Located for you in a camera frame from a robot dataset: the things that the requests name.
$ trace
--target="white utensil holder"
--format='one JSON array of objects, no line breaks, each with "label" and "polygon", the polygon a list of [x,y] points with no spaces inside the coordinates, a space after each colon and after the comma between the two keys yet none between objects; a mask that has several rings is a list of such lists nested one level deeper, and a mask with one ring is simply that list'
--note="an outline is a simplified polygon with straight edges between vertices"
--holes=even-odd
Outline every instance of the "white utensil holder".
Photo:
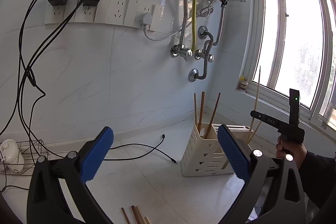
[{"label": "white utensil holder", "polygon": [[[202,123],[201,128],[206,131],[208,126],[208,123]],[[194,125],[181,160],[182,174],[185,177],[234,173],[230,163],[226,162],[227,157],[218,142],[217,131],[219,126],[221,125],[213,124],[207,139],[204,139],[200,136],[196,125]],[[247,143],[250,130],[248,126],[227,127],[236,138]]]}]

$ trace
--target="window glass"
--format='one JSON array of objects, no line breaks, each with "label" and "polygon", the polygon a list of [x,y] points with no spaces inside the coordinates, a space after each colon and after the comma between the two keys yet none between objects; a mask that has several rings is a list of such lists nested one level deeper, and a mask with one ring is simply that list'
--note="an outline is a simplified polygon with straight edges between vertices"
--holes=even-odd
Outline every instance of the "window glass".
[{"label": "window glass", "polygon": [[275,90],[289,96],[300,91],[301,103],[312,104],[320,78],[323,22],[319,0],[285,0],[286,36]]},{"label": "window glass", "polygon": [[253,81],[258,82],[261,66],[260,84],[267,85],[272,69],[273,56],[278,33],[278,0],[265,0],[264,29],[256,74]]},{"label": "window glass", "polygon": [[328,10],[329,10],[329,16],[330,16],[330,22],[331,22],[331,30],[333,32],[333,58],[331,61],[331,71],[330,71],[330,77],[328,82],[328,88],[327,92],[324,97],[324,101],[320,110],[320,115],[324,115],[328,102],[330,100],[330,96],[333,90],[334,85],[334,79],[335,79],[335,71],[336,71],[336,22],[335,22],[335,13],[333,10],[333,6],[331,4],[331,0],[327,0],[328,4]]}]

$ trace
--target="black cable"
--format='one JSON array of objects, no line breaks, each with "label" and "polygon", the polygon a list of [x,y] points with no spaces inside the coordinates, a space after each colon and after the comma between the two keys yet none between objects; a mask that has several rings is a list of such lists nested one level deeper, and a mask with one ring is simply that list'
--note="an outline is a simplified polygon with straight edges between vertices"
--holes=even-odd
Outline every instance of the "black cable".
[{"label": "black cable", "polygon": [[5,158],[3,157],[1,150],[0,150],[0,154],[1,154],[1,158],[2,158],[4,171],[5,171],[5,187],[4,188],[6,188],[7,187],[7,174],[6,174]]},{"label": "black cable", "polygon": [[16,106],[17,106],[17,103],[18,103],[18,97],[19,97],[19,94],[20,94],[20,92],[19,92],[20,73],[18,73],[18,79],[17,79],[17,81],[18,81],[18,84],[17,84],[18,87],[17,87],[16,102],[15,102],[14,110],[13,110],[12,115],[11,115],[11,117],[9,118],[7,124],[5,125],[4,129],[0,132],[0,135],[3,134],[4,131],[7,129],[7,127],[8,127],[9,124],[11,123],[11,120],[13,119],[14,114],[15,114]]},{"label": "black cable", "polygon": [[19,188],[19,189],[22,189],[22,190],[27,190],[27,191],[29,191],[29,189],[27,189],[27,188],[23,188],[23,187],[20,187],[20,186],[16,186],[16,185],[7,185],[6,187],[4,187],[4,188],[0,191],[0,193],[3,193],[3,192],[6,190],[6,188],[8,188],[8,187],[15,187],[15,188]]},{"label": "black cable", "polygon": [[[34,6],[34,4],[36,3],[36,1],[37,0],[33,0],[32,1],[32,3],[31,3],[31,5],[30,5],[30,7],[29,7],[29,9],[28,9],[28,12],[27,12],[27,14],[29,14],[29,12],[31,11],[31,9],[32,9],[32,7]],[[32,107],[32,109],[31,109],[31,116],[32,116],[32,113],[33,113],[33,110],[34,110],[34,106],[35,106],[35,104],[38,102],[38,100],[40,100],[41,98],[43,98],[44,96],[45,96],[45,92],[44,91],[42,91],[37,85],[36,85],[36,80],[35,80],[35,77],[34,77],[34,74],[33,74],[33,72],[32,72],[32,66],[33,66],[33,64],[37,61],[37,59],[38,59],[38,57],[45,51],[45,49],[56,39],[56,37],[60,34],[60,32],[65,28],[65,26],[68,24],[68,22],[70,21],[70,19],[72,18],[72,16],[74,15],[74,13],[76,12],[76,10],[82,5],[82,3],[84,2],[84,0],[80,0],[79,2],[78,2],[78,4],[77,4],[77,6],[76,6],[76,8],[70,13],[70,15],[42,42],[42,44],[37,48],[37,50],[34,52],[34,54],[33,54],[33,56],[31,57],[31,59],[30,59],[30,61],[29,61],[29,63],[28,63],[28,65],[27,65],[27,67],[25,68],[25,66],[24,66],[24,62],[23,62],[23,58],[22,58],[22,54],[21,54],[21,46],[22,46],[22,35],[23,35],[23,31],[22,32],[20,32],[20,36],[19,36],[19,51],[20,51],[20,61],[19,61],[19,63],[22,61],[22,65],[23,65],[23,67],[24,67],[24,69],[25,69],[25,73],[24,73],[24,75],[23,75],[23,77],[22,77],[22,80],[21,80],[21,84],[19,85],[19,87],[18,87],[18,94],[19,94],[19,96],[18,97],[20,97],[20,90],[22,89],[22,91],[21,91],[21,106],[22,106],[22,101],[23,101],[23,87],[24,87],[24,83],[25,83],[25,81],[26,81],[26,78],[30,78],[29,80],[30,80],[30,82],[31,82],[31,84],[33,85],[33,86],[35,86],[35,87],[37,87],[38,89],[39,89],[39,91],[40,92],[42,92],[43,93],[43,95],[42,96],[40,96],[35,102],[34,102],[34,104],[33,104],[33,107]],[[52,37],[52,35],[53,34],[55,34],[55,32],[58,30],[58,29],[60,29],[58,32],[57,32],[57,34],[48,42],[48,44],[40,51],[40,53],[38,53],[38,51],[43,47],[43,45],[47,42],[47,40],[48,39],[50,39],[51,37]],[[20,112],[20,110],[19,110],[19,116],[20,116],[20,120],[21,120],[21,123],[22,123],[22,125],[23,125],[23,127],[24,127],[24,129],[25,129],[25,131],[26,131],[26,128],[25,128],[25,126],[28,128],[28,131],[29,132],[27,132],[26,131],[26,133],[27,133],[27,135],[29,136],[29,138],[30,138],[30,134],[32,134],[33,136],[34,136],[34,138],[37,140],[37,142],[39,142],[39,144],[42,146],[42,147],[44,147],[47,151],[49,151],[50,153],[52,153],[53,155],[56,155],[56,156],[58,156],[58,157],[61,157],[61,158],[64,158],[64,157],[62,157],[62,156],[60,156],[60,155],[57,155],[57,154],[55,154],[55,153],[53,153],[52,151],[50,151],[49,149],[47,149],[37,138],[36,138],[36,136],[33,134],[33,132],[31,131],[31,129],[30,129],[30,126],[28,127],[28,125],[26,124],[26,122],[25,122],[25,120],[24,120],[24,118],[23,118],[23,113],[22,113],[22,107],[21,107],[21,112]],[[33,147],[34,147],[34,144],[33,144],[33,142],[32,142],[32,140],[30,139],[30,145],[33,145]]]},{"label": "black cable", "polygon": [[[149,153],[153,152],[154,150],[158,150],[158,151],[160,151],[161,153],[165,154],[167,157],[169,157],[169,158],[171,159],[172,162],[176,163],[176,160],[174,160],[173,158],[171,158],[170,156],[168,156],[166,153],[162,152],[161,150],[157,149],[157,147],[163,142],[163,140],[165,139],[165,137],[166,137],[166,136],[163,134],[163,135],[162,135],[162,140],[161,140],[161,142],[160,142],[157,146],[155,146],[155,147],[152,147],[152,146],[149,146],[149,145],[145,145],[145,144],[137,144],[137,143],[136,143],[136,145],[143,145],[143,146],[147,146],[147,147],[152,147],[152,148],[153,148],[151,151],[149,151],[149,152],[147,152],[146,154],[141,155],[141,156],[139,156],[139,157],[128,158],[128,159],[104,159],[104,160],[136,160],[136,159],[142,158],[142,157],[144,157],[144,156],[147,156]],[[116,149],[116,148],[119,148],[119,147],[123,147],[123,146],[126,146],[126,145],[135,145],[135,144],[131,143],[131,144],[120,145],[120,146],[117,146],[117,147],[110,148],[110,150],[111,150],[111,149]]]},{"label": "black cable", "polygon": [[1,154],[1,158],[3,159],[2,163],[3,163],[3,167],[4,167],[4,171],[5,171],[5,187],[2,188],[2,190],[0,191],[0,194],[2,194],[6,190],[6,188],[8,188],[8,187],[15,187],[15,188],[19,188],[19,189],[22,189],[22,190],[28,190],[29,191],[29,189],[23,188],[23,187],[20,187],[20,186],[7,185],[7,173],[6,173],[5,159],[2,155],[1,150],[0,150],[0,154]]},{"label": "black cable", "polygon": [[173,163],[176,163],[176,160],[174,160],[171,156],[167,155],[165,152],[161,151],[160,149],[157,149],[153,146],[150,146],[150,145],[146,145],[146,144],[142,144],[142,143],[129,143],[129,144],[123,144],[123,145],[119,145],[119,146],[116,146],[116,147],[112,147],[110,148],[110,150],[112,149],[117,149],[117,148],[120,148],[120,147],[124,147],[124,146],[128,146],[128,145],[141,145],[141,146],[146,146],[146,147],[150,147],[150,148],[153,148],[159,152],[161,152],[162,154],[166,155],[168,158],[170,158],[170,160],[173,162]]}]

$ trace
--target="yellow gas hose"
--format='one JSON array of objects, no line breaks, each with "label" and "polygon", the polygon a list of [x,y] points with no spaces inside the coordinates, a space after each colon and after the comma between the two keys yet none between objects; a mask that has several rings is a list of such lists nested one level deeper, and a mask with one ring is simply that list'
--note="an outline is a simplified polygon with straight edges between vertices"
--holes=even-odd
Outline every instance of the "yellow gas hose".
[{"label": "yellow gas hose", "polygon": [[193,34],[193,43],[191,46],[191,50],[194,53],[196,47],[196,3],[197,0],[193,0],[193,9],[192,9],[192,34]]}]

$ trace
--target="blue gripper pad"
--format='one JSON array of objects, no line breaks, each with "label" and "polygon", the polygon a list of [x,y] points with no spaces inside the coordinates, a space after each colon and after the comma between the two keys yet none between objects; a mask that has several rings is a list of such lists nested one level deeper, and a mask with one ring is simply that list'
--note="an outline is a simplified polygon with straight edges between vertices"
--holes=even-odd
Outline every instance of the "blue gripper pad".
[{"label": "blue gripper pad", "polygon": [[92,147],[81,161],[80,178],[83,183],[94,178],[99,166],[113,144],[113,139],[113,130],[109,127],[104,127],[96,139],[92,141]]},{"label": "blue gripper pad", "polygon": [[228,158],[236,176],[247,182],[250,179],[249,161],[242,152],[237,139],[233,137],[227,126],[221,125],[218,128],[218,141]]}]

